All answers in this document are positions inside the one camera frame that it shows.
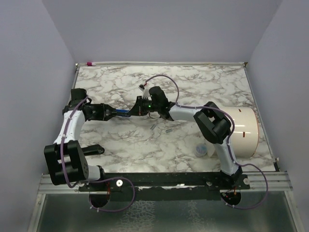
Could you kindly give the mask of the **blue stapler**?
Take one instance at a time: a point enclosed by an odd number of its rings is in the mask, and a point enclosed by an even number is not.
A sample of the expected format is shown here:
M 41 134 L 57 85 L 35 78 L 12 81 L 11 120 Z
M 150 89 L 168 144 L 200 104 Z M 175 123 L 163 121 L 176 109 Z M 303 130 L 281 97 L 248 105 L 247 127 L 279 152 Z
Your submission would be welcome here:
M 131 117 L 129 110 L 116 109 L 116 115 L 122 117 Z

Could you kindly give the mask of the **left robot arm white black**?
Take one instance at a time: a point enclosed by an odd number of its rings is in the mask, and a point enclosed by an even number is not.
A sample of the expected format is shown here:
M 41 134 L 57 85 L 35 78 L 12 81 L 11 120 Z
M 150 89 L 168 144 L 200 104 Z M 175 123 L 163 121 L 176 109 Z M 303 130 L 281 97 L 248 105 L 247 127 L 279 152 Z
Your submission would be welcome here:
M 70 94 L 71 100 L 62 111 L 60 133 L 53 144 L 44 148 L 48 172 L 54 185 L 73 188 L 79 182 L 90 181 L 91 187 L 100 191 L 107 179 L 101 167 L 88 165 L 78 139 L 86 121 L 108 121 L 118 112 L 107 104 L 92 104 L 83 88 L 74 88 Z

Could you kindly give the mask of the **black stapler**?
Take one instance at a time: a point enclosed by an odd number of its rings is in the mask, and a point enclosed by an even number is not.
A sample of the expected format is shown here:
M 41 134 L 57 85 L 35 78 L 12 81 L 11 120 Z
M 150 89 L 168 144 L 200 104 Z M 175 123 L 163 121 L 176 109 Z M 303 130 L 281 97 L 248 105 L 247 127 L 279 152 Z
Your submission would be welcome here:
M 82 152 L 85 156 L 101 155 L 105 152 L 105 149 L 100 145 L 90 145 L 83 147 Z

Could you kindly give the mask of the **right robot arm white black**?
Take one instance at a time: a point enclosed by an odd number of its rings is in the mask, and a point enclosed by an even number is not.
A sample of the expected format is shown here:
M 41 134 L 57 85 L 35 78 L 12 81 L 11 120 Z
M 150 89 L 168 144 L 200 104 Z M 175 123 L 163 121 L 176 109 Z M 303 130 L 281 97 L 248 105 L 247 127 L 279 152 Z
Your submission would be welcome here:
M 149 112 L 157 112 L 164 120 L 195 122 L 204 138 L 214 146 L 221 172 L 224 173 L 223 186 L 227 189 L 237 186 L 239 177 L 236 174 L 240 174 L 242 170 L 230 144 L 230 137 L 235 128 L 231 116 L 211 101 L 203 106 L 186 106 L 171 102 L 160 87 L 150 88 L 149 94 L 150 100 L 138 96 L 128 114 L 144 116 Z

